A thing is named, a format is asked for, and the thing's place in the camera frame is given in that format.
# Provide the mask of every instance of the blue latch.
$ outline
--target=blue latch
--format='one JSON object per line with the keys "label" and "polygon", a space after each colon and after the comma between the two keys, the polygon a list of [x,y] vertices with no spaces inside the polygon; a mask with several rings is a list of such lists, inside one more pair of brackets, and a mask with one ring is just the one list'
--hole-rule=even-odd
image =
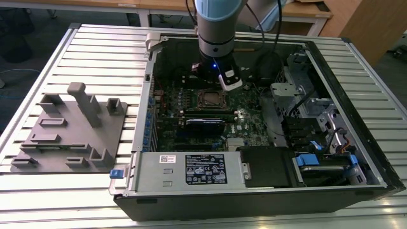
{"label": "blue latch", "polygon": [[151,97],[149,98],[149,104],[154,105],[154,98],[151,98]]}
{"label": "blue latch", "polygon": [[149,137],[150,136],[150,129],[145,130],[145,136]]}
{"label": "blue latch", "polygon": [[125,170],[123,169],[113,169],[110,171],[111,179],[123,179],[125,178]]}
{"label": "blue latch", "polygon": [[311,144],[315,145],[315,148],[317,148],[318,150],[322,150],[322,149],[323,149],[322,146],[321,146],[315,141],[311,141]]}
{"label": "blue latch", "polygon": [[299,166],[318,166],[319,161],[315,154],[302,154],[297,158]]}
{"label": "blue latch", "polygon": [[353,165],[357,165],[357,164],[359,163],[359,162],[358,162],[358,158],[357,158],[357,156],[355,156],[354,154],[351,154],[350,159],[351,159]]}

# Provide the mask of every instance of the black cable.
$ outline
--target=black cable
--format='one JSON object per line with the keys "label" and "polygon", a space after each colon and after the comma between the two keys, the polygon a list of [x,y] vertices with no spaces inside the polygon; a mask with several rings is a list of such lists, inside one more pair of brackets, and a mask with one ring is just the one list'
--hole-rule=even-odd
{"label": "black cable", "polygon": [[178,23],[175,25],[171,26],[171,28],[174,28],[175,26],[178,26],[181,24],[181,21],[185,19],[185,16],[181,17]]}
{"label": "black cable", "polygon": [[342,127],[338,127],[338,128],[334,130],[333,136],[330,137],[329,144],[326,145],[326,152],[325,152],[325,154],[329,154],[329,153],[330,153],[330,148],[331,148],[331,144],[333,144],[333,141],[334,141],[335,134],[337,134],[338,131],[342,130],[342,129],[343,129]]}
{"label": "black cable", "polygon": [[197,20],[195,20],[195,18],[194,18],[194,16],[193,16],[193,13],[191,13],[191,10],[190,10],[189,0],[186,0],[186,5],[187,5],[187,10],[189,10],[189,14],[190,14],[193,23],[194,23],[194,25],[197,26]]}
{"label": "black cable", "polygon": [[249,3],[246,4],[246,7],[247,7],[249,11],[253,13],[253,15],[254,15],[254,17],[255,17],[255,19],[257,19],[258,25],[259,25],[259,27],[261,27],[261,33],[262,33],[262,46],[261,46],[258,49],[255,49],[255,51],[259,51],[259,50],[263,49],[265,43],[266,43],[265,30],[263,30],[263,26],[262,26],[262,23],[261,23],[261,21],[259,21],[259,18],[258,18],[258,16],[257,16],[257,14],[255,14],[253,8],[250,7]]}
{"label": "black cable", "polygon": [[195,5],[195,0],[193,0],[193,4],[194,4],[194,18],[197,18],[197,5]]}
{"label": "black cable", "polygon": [[295,111],[295,109],[299,108],[299,106],[306,102],[307,99],[310,99],[311,95],[315,92],[315,88],[313,88],[313,90],[306,94],[306,96],[301,99],[301,101],[298,102],[298,104],[295,104],[295,106],[293,107],[293,109],[289,112],[289,116],[293,115],[293,112]]}
{"label": "black cable", "polygon": [[279,27],[278,27],[278,33],[275,35],[275,40],[274,40],[274,47],[273,51],[275,51],[275,47],[278,46],[278,41],[281,37],[281,32],[282,32],[282,23],[283,23],[283,6],[282,6],[282,0],[278,0],[278,5],[279,5]]}
{"label": "black cable", "polygon": [[274,46],[271,49],[271,52],[266,52],[263,53],[255,61],[255,67],[254,67],[254,71],[253,74],[255,76],[255,78],[261,79],[261,67],[265,64],[265,61],[267,60],[267,57],[271,57],[271,55],[275,53],[277,55],[279,55],[275,52],[277,46],[278,46],[278,41],[279,41],[279,37],[281,37],[281,32],[282,32],[282,21],[283,21],[283,7],[282,7],[282,0],[278,0],[278,7],[279,7],[279,26],[278,26],[278,33],[275,35],[275,40],[274,40]]}
{"label": "black cable", "polygon": [[283,134],[279,134],[278,132],[275,132],[270,127],[269,127],[269,125],[267,125],[267,123],[265,123],[265,125],[266,125],[266,127],[270,129],[270,131],[271,132],[274,132],[277,135],[279,135],[279,136],[283,136],[283,137],[286,137],[286,135],[283,135]]}

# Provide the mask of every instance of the warning label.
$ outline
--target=warning label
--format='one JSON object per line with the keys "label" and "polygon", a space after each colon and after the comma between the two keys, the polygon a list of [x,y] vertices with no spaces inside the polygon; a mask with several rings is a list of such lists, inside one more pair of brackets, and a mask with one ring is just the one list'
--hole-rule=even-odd
{"label": "warning label", "polygon": [[227,184],[225,155],[186,155],[189,185]]}

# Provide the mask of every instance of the floor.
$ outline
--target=floor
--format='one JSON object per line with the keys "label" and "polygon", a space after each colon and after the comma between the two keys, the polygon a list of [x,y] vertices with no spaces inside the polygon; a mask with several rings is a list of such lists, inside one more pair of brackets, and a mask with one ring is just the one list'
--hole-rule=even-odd
{"label": "floor", "polygon": [[[46,10],[31,11],[31,20],[37,30],[26,36],[26,39],[34,50],[34,56],[29,61],[19,64],[10,64],[0,58],[0,72],[15,68],[42,70],[73,22],[81,21],[86,24],[129,26],[129,18],[125,13],[59,10],[57,15],[58,18],[51,19]],[[191,20],[186,16],[173,16],[165,18],[165,20],[166,23],[162,23],[159,17],[154,15],[153,26],[193,29]],[[134,25],[138,25],[138,16],[131,16],[130,21]],[[250,31],[250,28],[242,25],[238,27],[238,31]],[[375,70],[402,104],[407,106],[407,90],[405,86],[407,83],[407,63],[394,59],[392,54],[388,53]],[[0,74],[0,79],[6,82],[6,86],[0,89],[0,133],[19,108],[23,101],[22,98],[30,91],[37,77],[37,72],[15,71]]]}

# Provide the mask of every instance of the slotted metal surface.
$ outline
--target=slotted metal surface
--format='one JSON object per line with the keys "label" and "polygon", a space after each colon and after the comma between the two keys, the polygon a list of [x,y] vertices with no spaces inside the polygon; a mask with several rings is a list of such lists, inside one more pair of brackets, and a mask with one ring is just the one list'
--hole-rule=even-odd
{"label": "slotted metal surface", "polygon": [[[99,101],[119,97],[130,104],[123,126],[117,166],[130,162],[134,128],[147,59],[145,41],[149,32],[187,33],[190,30],[82,25],[70,30],[33,91],[26,109],[2,136],[0,154],[0,228],[370,228],[406,227],[407,191],[378,201],[358,203],[335,213],[261,218],[211,219],[171,222],[133,222],[109,194],[109,174],[10,175],[11,160],[19,153],[35,125],[42,108],[35,104],[43,93],[62,93],[65,100],[70,82],[85,82],[87,93]],[[258,37],[239,33],[238,37]],[[283,39],[305,40],[301,36]],[[407,185],[407,121],[406,111],[389,88],[365,63],[353,45],[338,38],[309,38],[315,42],[334,74],[375,136],[379,146]],[[117,189],[126,180],[118,180]]]}

